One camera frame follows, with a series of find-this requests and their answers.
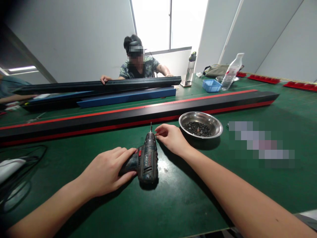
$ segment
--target fluorescent light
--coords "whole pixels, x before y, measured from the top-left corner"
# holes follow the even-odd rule
[[[28,69],[36,69],[36,67],[35,66],[28,66],[28,67],[14,68],[14,69],[9,69],[9,71],[15,72],[15,71],[21,71],[21,70],[28,70]]]

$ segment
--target small blue box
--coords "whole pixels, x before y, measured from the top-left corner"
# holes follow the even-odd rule
[[[203,81],[202,87],[207,93],[216,93],[219,92],[221,83],[218,83],[214,79],[206,79]]]

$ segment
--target white device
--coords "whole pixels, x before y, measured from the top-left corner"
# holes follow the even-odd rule
[[[25,164],[23,159],[9,159],[0,163],[0,184]]]

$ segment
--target red stripe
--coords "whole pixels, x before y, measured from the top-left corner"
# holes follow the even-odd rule
[[[233,107],[208,110],[208,111],[204,111],[204,112],[211,114],[211,113],[240,110],[240,109],[245,109],[245,108],[270,105],[273,102],[274,101],[258,102],[258,103],[248,104],[248,105],[241,105],[241,106],[233,106]],[[169,116],[169,117],[162,117],[162,118],[156,118],[156,119],[151,119],[151,120],[129,122],[129,123],[124,123],[124,124],[119,124],[119,125],[86,129],[86,130],[81,130],[81,131],[66,132],[66,133],[49,135],[49,136],[41,136],[41,137],[36,137],[36,138],[28,138],[28,139],[22,139],[22,140],[8,141],[8,142],[0,143],[0,146],[12,146],[12,145],[18,145],[18,144],[24,144],[24,143],[37,142],[37,141],[42,141],[42,140],[56,139],[56,138],[61,138],[61,137],[77,136],[77,135],[82,135],[82,134],[87,134],[87,133],[114,130],[114,129],[124,128],[124,127],[139,126],[139,125],[149,124],[150,122],[156,123],[156,122],[172,121],[172,120],[178,120],[179,117],[180,117],[180,115]]]
[[[179,101],[152,104],[152,105],[147,105],[147,106],[131,107],[131,108],[126,108],[126,109],[119,109],[119,110],[106,111],[106,112],[98,112],[98,113],[92,113],[92,114],[86,114],[86,115],[80,115],[80,116],[58,118],[58,119],[52,119],[52,120],[47,120],[47,121],[40,121],[40,122],[33,122],[33,123],[27,123],[27,124],[19,124],[19,125],[14,125],[14,126],[0,127],[0,130],[16,128],[16,127],[22,127],[22,126],[31,126],[31,125],[37,125],[37,124],[43,124],[43,123],[49,123],[49,122],[56,122],[56,121],[64,121],[64,120],[70,120],[70,119],[75,119],[75,118],[97,116],[97,115],[103,115],[103,114],[114,113],[114,112],[130,111],[130,110],[147,108],[147,107],[153,107],[153,106],[168,105],[168,104],[173,104],[173,103],[195,101],[195,100],[208,99],[208,98],[216,98],[216,97],[222,97],[222,96],[228,96],[228,95],[234,95],[234,94],[241,94],[241,93],[249,93],[249,92],[255,92],[255,91],[257,91],[257,90],[251,89],[251,90],[245,90],[245,91],[234,92],[234,93],[226,93],[226,94],[218,94],[218,95],[206,96],[206,97],[201,97],[201,98],[185,99],[185,100],[179,100]]]

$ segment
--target metal bowl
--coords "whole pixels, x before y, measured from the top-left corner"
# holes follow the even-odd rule
[[[207,113],[203,113],[203,112],[186,112],[180,116],[180,118],[178,119],[178,122],[179,122],[179,125],[181,126],[181,128],[184,132],[186,132],[188,135],[191,135],[192,137],[195,137],[195,138],[212,139],[212,138],[216,138],[216,137],[220,136],[222,134],[222,131],[223,131],[222,124],[218,119],[216,119],[215,117],[213,117]],[[208,126],[210,131],[211,131],[212,136],[201,137],[201,136],[197,136],[197,135],[194,135],[194,134],[186,131],[186,129],[183,127],[183,125],[186,123],[189,123],[189,122],[200,122],[200,123]]]
[[[217,80],[218,83],[222,83],[222,80],[223,80],[223,79],[224,79],[224,75],[216,77],[216,80]],[[234,77],[234,80],[233,80],[232,84],[233,84],[234,82],[238,81],[239,79],[240,79],[240,78],[238,78],[238,77]]]

